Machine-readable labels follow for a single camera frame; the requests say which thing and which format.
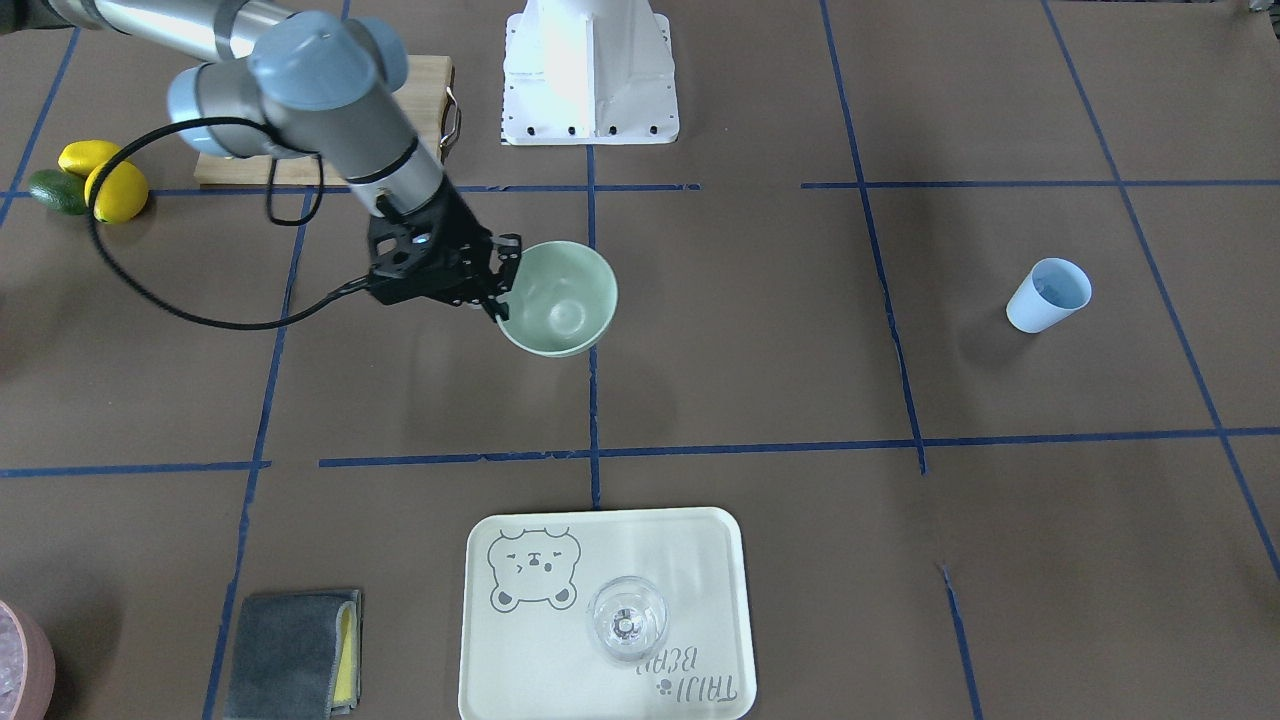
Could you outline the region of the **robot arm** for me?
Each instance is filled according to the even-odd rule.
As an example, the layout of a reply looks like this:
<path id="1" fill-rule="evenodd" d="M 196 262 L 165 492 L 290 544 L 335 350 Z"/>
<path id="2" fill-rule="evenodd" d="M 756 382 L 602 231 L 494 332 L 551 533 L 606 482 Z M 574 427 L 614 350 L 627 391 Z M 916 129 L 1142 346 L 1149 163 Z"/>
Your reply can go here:
<path id="1" fill-rule="evenodd" d="M 385 305 L 425 297 L 508 318 L 502 299 L 518 273 L 521 238 L 477 222 L 396 100 L 408 55 L 388 23 L 274 1 L 3 6 L 4 33 L 64 27 L 108 29 L 198 59 L 172 82 L 170 123 L 116 151 L 88 182 L 88 210 L 127 158 L 169 135 L 220 158 L 312 158 L 370 215 L 367 273 L 319 307 L 364 291 Z"/>

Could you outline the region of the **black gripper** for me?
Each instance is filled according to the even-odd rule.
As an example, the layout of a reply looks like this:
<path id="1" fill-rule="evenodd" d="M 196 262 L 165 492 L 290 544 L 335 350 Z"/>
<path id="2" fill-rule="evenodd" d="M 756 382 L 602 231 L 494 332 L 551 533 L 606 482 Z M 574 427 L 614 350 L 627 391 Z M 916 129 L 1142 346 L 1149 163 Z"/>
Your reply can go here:
<path id="1" fill-rule="evenodd" d="M 436 191 L 421 208 L 401 211 L 379 193 L 367 229 L 367 292 L 384 305 L 430 299 L 479 306 L 494 322 L 509 320 L 504 293 L 518 275 L 520 234 L 493 234 L 456 190 Z"/>

